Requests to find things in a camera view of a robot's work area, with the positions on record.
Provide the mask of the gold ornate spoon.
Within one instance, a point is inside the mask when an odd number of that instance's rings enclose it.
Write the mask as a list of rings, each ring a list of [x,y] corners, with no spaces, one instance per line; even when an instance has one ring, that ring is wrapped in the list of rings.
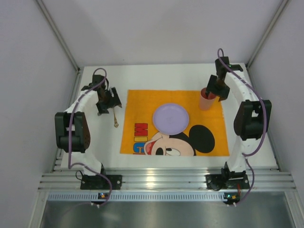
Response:
[[[114,115],[114,127],[115,127],[115,128],[118,128],[119,123],[118,123],[118,121],[117,121],[115,108],[113,108],[113,115]]]

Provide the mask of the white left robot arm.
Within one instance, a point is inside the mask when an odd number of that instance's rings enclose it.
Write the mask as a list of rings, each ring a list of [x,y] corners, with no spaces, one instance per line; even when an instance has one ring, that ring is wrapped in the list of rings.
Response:
[[[76,100],[63,112],[55,114],[56,144],[67,153],[67,168],[81,167],[87,176],[104,175],[103,164],[89,151],[92,141],[86,115],[108,114],[114,98],[107,76],[93,74],[92,82],[84,86]]]

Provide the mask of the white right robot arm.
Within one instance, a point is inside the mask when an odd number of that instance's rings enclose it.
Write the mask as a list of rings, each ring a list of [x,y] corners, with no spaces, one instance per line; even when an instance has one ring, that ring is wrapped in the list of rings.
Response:
[[[215,65],[119,66],[123,127],[112,138],[113,168],[225,167],[243,172],[268,129],[271,102],[259,97],[243,69]]]

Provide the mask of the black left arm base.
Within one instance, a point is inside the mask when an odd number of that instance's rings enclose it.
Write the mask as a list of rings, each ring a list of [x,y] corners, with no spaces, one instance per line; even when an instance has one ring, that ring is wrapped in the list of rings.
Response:
[[[81,190],[110,190],[109,182],[99,176],[84,175],[81,171],[75,173],[76,179],[80,181]],[[122,175],[106,175],[106,178],[111,182],[113,190],[120,190],[123,182]]]

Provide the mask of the lilac plastic plate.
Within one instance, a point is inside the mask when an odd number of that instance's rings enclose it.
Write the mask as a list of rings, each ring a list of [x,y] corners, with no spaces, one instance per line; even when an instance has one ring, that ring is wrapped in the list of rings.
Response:
[[[189,120],[186,109],[176,103],[166,103],[159,106],[152,117],[154,127],[167,135],[183,132],[188,127]]]

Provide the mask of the pink plastic cup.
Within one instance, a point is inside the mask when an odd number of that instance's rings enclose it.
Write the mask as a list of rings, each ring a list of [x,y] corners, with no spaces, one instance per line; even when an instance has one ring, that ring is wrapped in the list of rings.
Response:
[[[206,111],[209,110],[214,101],[216,99],[216,95],[213,93],[208,93],[208,95],[206,95],[206,88],[203,88],[200,92],[200,99],[199,99],[199,108],[202,111]]]

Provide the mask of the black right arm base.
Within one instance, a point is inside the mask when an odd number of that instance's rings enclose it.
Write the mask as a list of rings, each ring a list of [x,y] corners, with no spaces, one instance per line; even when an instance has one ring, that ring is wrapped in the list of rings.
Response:
[[[238,188],[249,189],[249,180],[246,171],[230,171],[227,166],[221,169],[220,174],[206,175],[206,184],[208,190],[237,190]]]

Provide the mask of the orange Mickey Mouse placemat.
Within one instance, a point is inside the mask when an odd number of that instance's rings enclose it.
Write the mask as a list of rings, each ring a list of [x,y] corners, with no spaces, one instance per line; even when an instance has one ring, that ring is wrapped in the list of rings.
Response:
[[[229,156],[221,103],[200,101],[200,91],[128,91],[120,153]]]

